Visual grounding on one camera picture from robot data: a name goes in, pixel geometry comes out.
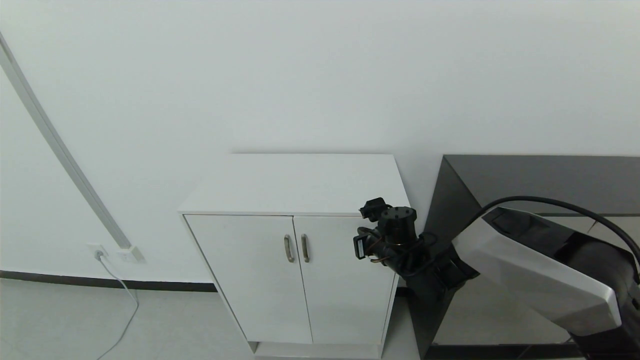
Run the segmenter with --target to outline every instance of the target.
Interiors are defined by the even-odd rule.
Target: white wall
[[[226,152],[390,152],[420,223],[443,153],[640,155],[637,1],[3,0],[0,29],[143,251],[128,279],[209,280],[175,209]],[[104,276],[2,81],[2,269]]]

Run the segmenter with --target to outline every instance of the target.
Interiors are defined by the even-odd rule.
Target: white power cord
[[[131,291],[129,291],[129,288],[127,287],[127,285],[125,285],[125,283],[117,276],[113,275],[112,272],[109,271],[109,269],[107,268],[107,266],[102,262],[102,257],[104,256],[104,253],[102,253],[102,251],[98,250],[95,252],[95,259],[97,261],[100,261],[100,264],[102,265],[102,267],[107,270],[107,272],[109,273],[109,275],[111,275],[114,279],[116,279],[117,281],[120,282],[120,284],[122,285],[122,287],[127,290],[127,293],[129,293],[129,296],[133,299],[133,301],[136,303],[136,309],[133,311],[133,314],[131,314],[131,317],[129,318],[129,321],[127,322],[127,326],[124,327],[124,330],[122,331],[122,334],[120,335],[120,338],[118,338],[118,341],[116,341],[115,344],[113,344],[112,347],[109,348],[109,350],[105,351],[102,355],[100,355],[100,357],[98,357],[98,359],[96,360],[100,360],[102,359],[109,351],[113,350],[113,348],[115,348],[119,343],[120,340],[122,340],[122,338],[124,337],[124,334],[127,332],[127,329],[129,328],[129,325],[131,324],[131,320],[133,320],[133,317],[136,316],[136,312],[138,312],[138,308],[140,307],[140,301],[138,301],[138,299],[136,299],[136,297],[133,296],[133,294],[131,293]]]

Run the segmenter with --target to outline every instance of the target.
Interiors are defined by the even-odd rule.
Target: cabinet handle
[[[302,256],[305,258],[305,262],[309,262],[309,253],[307,252],[307,234],[302,234]]]
[[[284,236],[284,252],[287,254],[287,260],[292,263],[293,256],[291,256],[291,237],[289,235]]]

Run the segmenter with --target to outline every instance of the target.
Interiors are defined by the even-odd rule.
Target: wall trim
[[[121,288],[122,285],[115,279],[100,279],[96,277],[78,277],[63,275],[33,274],[29,272],[15,272],[0,270],[0,279],[13,279],[34,282],[46,282],[49,284],[93,286],[96,288]],[[217,293],[213,282],[175,282],[175,281],[133,281],[124,280],[130,289],[157,290],[157,291],[197,291]],[[396,297],[407,297],[409,288],[398,288]]]

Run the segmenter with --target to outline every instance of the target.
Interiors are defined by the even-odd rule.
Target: wall switch plate
[[[135,245],[131,246],[128,249],[119,250],[118,257],[126,263],[138,264],[145,262],[145,258],[142,256],[140,249],[138,249],[138,247]]]
[[[109,256],[109,253],[107,252],[107,250],[104,250],[104,247],[102,247],[102,245],[98,243],[87,243],[86,246],[89,248],[89,251],[91,251],[92,256],[95,256],[95,252],[98,250],[102,251],[105,258]]]

